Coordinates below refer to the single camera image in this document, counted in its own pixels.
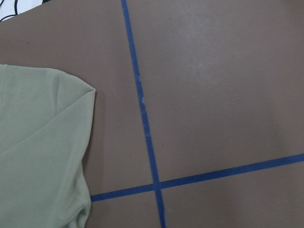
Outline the olive green long-sleeve shirt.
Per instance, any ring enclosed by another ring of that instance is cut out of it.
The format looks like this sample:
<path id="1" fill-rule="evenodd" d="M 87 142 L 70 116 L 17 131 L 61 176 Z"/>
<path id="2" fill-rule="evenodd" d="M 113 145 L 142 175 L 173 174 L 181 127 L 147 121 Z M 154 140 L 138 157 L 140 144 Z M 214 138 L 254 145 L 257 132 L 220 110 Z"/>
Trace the olive green long-sleeve shirt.
<path id="1" fill-rule="evenodd" d="M 51 68 L 0 67 L 0 225 L 83 228 L 91 198 L 82 159 L 95 89 Z"/>

